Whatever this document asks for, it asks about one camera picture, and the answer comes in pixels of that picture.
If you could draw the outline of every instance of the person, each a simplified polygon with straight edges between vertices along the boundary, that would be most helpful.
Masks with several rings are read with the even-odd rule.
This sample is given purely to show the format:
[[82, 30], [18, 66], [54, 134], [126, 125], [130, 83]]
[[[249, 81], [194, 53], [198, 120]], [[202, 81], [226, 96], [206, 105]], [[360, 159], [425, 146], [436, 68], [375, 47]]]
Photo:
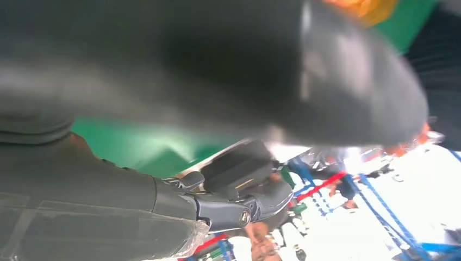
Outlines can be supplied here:
[[252, 261], [282, 261], [277, 252], [276, 244], [271, 240], [270, 233], [281, 226], [288, 218], [288, 207], [276, 215], [250, 223], [244, 229], [226, 232], [229, 237], [247, 237], [251, 243]]
[[90, 145], [88, 145], [88, 143], [86, 142], [86, 140], [82, 136], [78, 135], [75, 132], [72, 132], [71, 136], [70, 136], [70, 139], [71, 139], [71, 142], [74, 145], [76, 145], [78, 148], [80, 148], [81, 150], [84, 150], [84, 151], [87, 151], [88, 153], [93, 154], [93, 151], [91, 150]]
[[342, 204], [342, 206], [345, 209], [357, 208], [357, 205], [354, 201], [356, 192], [344, 177], [336, 180], [332, 184], [332, 186], [330, 187], [329, 196], [332, 197], [333, 195], [335, 195], [337, 190], [341, 193], [341, 196], [347, 199], [347, 201], [344, 204]]

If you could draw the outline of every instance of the blue bar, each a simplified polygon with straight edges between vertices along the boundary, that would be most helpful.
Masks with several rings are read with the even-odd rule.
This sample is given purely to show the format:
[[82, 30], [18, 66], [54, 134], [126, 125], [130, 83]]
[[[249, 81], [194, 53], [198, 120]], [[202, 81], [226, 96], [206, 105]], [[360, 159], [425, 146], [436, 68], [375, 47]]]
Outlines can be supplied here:
[[235, 254], [234, 254], [234, 246], [229, 243], [229, 240], [223, 240], [224, 245], [226, 246], [227, 253], [229, 253], [229, 258], [231, 260], [235, 260]]
[[429, 252], [437, 253], [454, 253], [457, 250], [461, 250], [461, 245], [448, 245], [448, 244], [436, 244], [436, 243], [421, 243], [421, 247]]
[[450, 151], [450, 152], [451, 152], [451, 154], [453, 154], [453, 156], [454, 156], [459, 162], [461, 162], [461, 157], [459, 156], [458, 153], [456, 153], [455, 151]]
[[[310, 174], [310, 171], [309, 171], [309, 167], [306, 165], [306, 163], [304, 163], [301, 158], [298, 156], [298, 157], [294, 157], [292, 160], [290, 160], [288, 162], [288, 166], [291, 168], [291, 170], [293, 170], [294, 173], [298, 174], [301, 179], [303, 181], [307, 180], [309, 181], [310, 185], [311, 186], [315, 186], [315, 183], [314, 183], [314, 178], [312, 177], [312, 175]], [[322, 202], [326, 205], [326, 207], [328, 208], [328, 211], [330, 213], [333, 212], [333, 210], [331, 209], [331, 207], [329, 206], [329, 204], [327, 203], [327, 201], [325, 200], [325, 198], [322, 196], [322, 193], [320, 191], [317, 192], [317, 194], [320, 196], [320, 198], [322, 199]], [[319, 211], [320, 211], [320, 214], [322, 216], [325, 216], [326, 213], [325, 211], [323, 211], [322, 207], [320, 206], [320, 204], [317, 202], [317, 200], [315, 198], [312, 197], [312, 200], [314, 201], [316, 207], [318, 207]]]
[[314, 187], [313, 185], [305, 185], [302, 189], [298, 190], [297, 192], [294, 193], [295, 197], [301, 195], [303, 192], [308, 190], [309, 188]]
[[459, 261], [460, 258], [461, 258], [461, 250], [457, 250], [453, 254], [450, 254], [448, 258], [445, 258], [444, 261]]
[[[353, 188], [353, 190], [363, 199], [363, 201], [365, 202], [365, 204], [367, 205], [367, 207], [371, 210], [371, 212], [373, 213], [373, 215], [376, 217], [376, 219], [379, 221], [379, 223], [381, 223], [381, 225], [383, 226], [384, 230], [386, 230], [386, 232], [389, 234], [389, 237], [391, 237], [392, 241], [394, 242], [394, 244], [401, 248], [401, 243], [400, 241], [393, 235], [393, 231], [394, 233], [396, 233], [405, 243], [407, 243], [408, 245], [412, 245], [410, 243], [410, 241], [408, 241], [404, 235], [400, 234], [395, 228], [393, 228], [374, 208], [373, 206], [371, 205], [371, 203], [368, 201], [368, 199], [365, 197], [365, 195], [363, 195], [363, 193], [361, 192], [361, 190], [359, 189], [359, 187], [356, 185], [356, 183], [354, 182], [353, 178], [352, 178], [352, 175], [346, 175], [345, 176], [345, 181], [347, 183], [349, 183], [351, 185], [351, 187]], [[405, 252], [405, 251], [402, 251], [402, 257], [404, 258], [405, 261], [412, 261], [412, 258], [410, 257], [410, 255]]]
[[222, 255], [224, 256], [224, 259], [226, 261], [231, 261], [231, 259], [229, 258], [229, 255], [227, 254], [227, 248], [224, 242], [222, 240], [219, 240], [218, 245], [219, 245], [219, 249], [221, 250]]
[[419, 256], [422, 258], [424, 261], [430, 261], [431, 257], [424, 251], [424, 249], [418, 245], [416, 242], [416, 239], [414, 236], [410, 233], [409, 230], [400, 222], [400, 220], [397, 218], [397, 216], [394, 214], [394, 212], [389, 208], [389, 206], [384, 202], [384, 200], [381, 198], [381, 196], [378, 194], [378, 192], [375, 190], [375, 188], [371, 185], [371, 183], [368, 181], [365, 175], [360, 174], [360, 179], [362, 180], [363, 184], [365, 184], [368, 189], [376, 196], [376, 198], [379, 200], [381, 205], [387, 210], [389, 215], [391, 216], [392, 219], [394, 219], [395, 223], [398, 225], [400, 230], [403, 232], [403, 235], [409, 240], [411, 243], [410, 246], [419, 254]]

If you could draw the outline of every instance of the robotic hand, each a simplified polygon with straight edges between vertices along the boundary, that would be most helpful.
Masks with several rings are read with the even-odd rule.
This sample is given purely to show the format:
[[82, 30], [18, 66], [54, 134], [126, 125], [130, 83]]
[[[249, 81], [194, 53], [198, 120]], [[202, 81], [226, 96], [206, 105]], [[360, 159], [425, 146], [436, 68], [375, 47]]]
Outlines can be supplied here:
[[72, 144], [70, 115], [336, 146], [398, 144], [426, 121], [408, 67], [321, 1], [0, 9], [0, 260], [187, 256], [209, 229], [243, 227], [290, 197], [281, 183], [229, 200], [120, 169]]

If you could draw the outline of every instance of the blurry black object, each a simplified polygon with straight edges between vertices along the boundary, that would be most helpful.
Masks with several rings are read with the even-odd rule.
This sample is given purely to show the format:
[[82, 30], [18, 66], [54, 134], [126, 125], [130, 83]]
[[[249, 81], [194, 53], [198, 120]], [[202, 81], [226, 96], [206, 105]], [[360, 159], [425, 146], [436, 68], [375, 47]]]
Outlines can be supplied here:
[[201, 169], [208, 191], [244, 190], [272, 174], [272, 155], [262, 141], [239, 144]]
[[[260, 220], [259, 222], [263, 222], [264, 224], [266, 224], [267, 230], [269, 232], [272, 232], [275, 229], [285, 224], [286, 220], [289, 218], [288, 210], [289, 210], [288, 206], [285, 206], [282, 210], [280, 210], [280, 212], [278, 212], [274, 216], [269, 217], [264, 220]], [[236, 230], [227, 231], [226, 234], [229, 237], [248, 237], [248, 234], [245, 231], [245, 229], [236, 229]]]
[[426, 90], [429, 124], [446, 135], [442, 146], [461, 151], [461, 17], [438, 6], [406, 57]]
[[0, 10], [2, 105], [309, 145], [393, 145], [427, 117], [406, 64], [321, 1], [17, 0]]
[[339, 164], [330, 164], [321, 170], [315, 170], [310, 166], [308, 166], [308, 168], [313, 179], [320, 179], [323, 181], [333, 177], [341, 171], [344, 171], [344, 168]]
[[341, 183], [337, 185], [336, 189], [339, 190], [341, 196], [345, 197], [347, 200], [353, 200], [356, 195], [356, 191], [349, 182], [347, 182], [346, 178], [341, 179]]
[[298, 258], [299, 261], [305, 261], [307, 258], [306, 252], [302, 249], [300, 249], [297, 245], [295, 247], [295, 253], [296, 257]]
[[330, 145], [407, 141], [427, 116], [406, 65], [321, 1], [0, 10], [2, 259], [160, 259], [206, 227], [189, 191], [73, 148], [72, 114]]
[[387, 174], [387, 173], [393, 172], [393, 171], [394, 171], [394, 169], [390, 168], [390, 164], [386, 164], [382, 168], [380, 168], [379, 170], [375, 170], [375, 171], [371, 172], [370, 174], [367, 174], [366, 176], [367, 176], [367, 178], [378, 178], [383, 174]]

